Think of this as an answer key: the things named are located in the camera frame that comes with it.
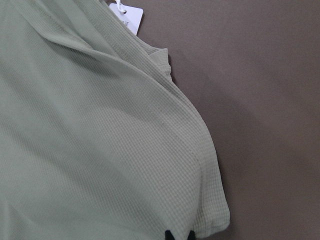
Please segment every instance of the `waffle-textured fabric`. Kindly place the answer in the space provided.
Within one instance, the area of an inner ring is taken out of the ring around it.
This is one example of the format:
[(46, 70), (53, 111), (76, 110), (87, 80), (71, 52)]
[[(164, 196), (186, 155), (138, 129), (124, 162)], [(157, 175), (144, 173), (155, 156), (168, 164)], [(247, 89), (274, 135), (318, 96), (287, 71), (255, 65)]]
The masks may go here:
[(99, 0), (0, 0), (0, 239), (205, 238), (230, 222), (168, 49)]

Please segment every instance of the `tag string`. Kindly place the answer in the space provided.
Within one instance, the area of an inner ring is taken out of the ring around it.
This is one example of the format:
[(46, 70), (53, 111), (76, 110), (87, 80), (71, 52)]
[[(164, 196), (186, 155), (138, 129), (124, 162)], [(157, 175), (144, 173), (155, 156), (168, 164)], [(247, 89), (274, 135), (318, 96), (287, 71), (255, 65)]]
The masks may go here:
[(117, 5), (117, 7), (118, 7), (118, 10), (119, 10), (121, 13), (125, 14), (125, 13), (127, 12), (127, 10), (122, 9), (122, 7), (120, 6), (121, 0), (115, 0), (115, 1), (116, 1), (116, 5)]

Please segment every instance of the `tag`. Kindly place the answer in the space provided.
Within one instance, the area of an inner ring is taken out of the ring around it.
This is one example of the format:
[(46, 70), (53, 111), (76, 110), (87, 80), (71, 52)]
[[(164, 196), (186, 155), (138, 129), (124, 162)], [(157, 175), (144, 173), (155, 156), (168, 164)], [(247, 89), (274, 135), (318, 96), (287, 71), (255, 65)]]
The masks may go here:
[(126, 10), (126, 13), (120, 12), (116, 3), (110, 3), (109, 5), (110, 9), (124, 23), (124, 25), (126, 25), (131, 32), (137, 35), (144, 10), (138, 7), (123, 5), (122, 3), (120, 6), (122, 9)]

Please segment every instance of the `garment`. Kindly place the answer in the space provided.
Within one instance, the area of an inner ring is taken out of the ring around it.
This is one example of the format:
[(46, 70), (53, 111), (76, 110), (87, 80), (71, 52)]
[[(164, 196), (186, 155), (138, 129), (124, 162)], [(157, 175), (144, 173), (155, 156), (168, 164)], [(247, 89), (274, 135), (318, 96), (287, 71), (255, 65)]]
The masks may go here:
[(205, 238), (230, 222), (168, 49), (99, 0), (0, 0), (0, 239)]

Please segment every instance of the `white tag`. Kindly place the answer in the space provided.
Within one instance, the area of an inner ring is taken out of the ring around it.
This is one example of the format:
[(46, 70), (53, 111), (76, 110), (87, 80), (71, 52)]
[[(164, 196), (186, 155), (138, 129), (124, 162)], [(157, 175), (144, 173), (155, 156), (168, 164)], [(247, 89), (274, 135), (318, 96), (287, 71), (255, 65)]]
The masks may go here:
[(126, 10), (126, 13), (122, 13), (118, 10), (116, 3), (110, 3), (110, 9), (115, 15), (133, 32), (135, 35), (138, 33), (142, 14), (144, 13), (142, 8), (127, 6), (120, 4), (121, 9)]

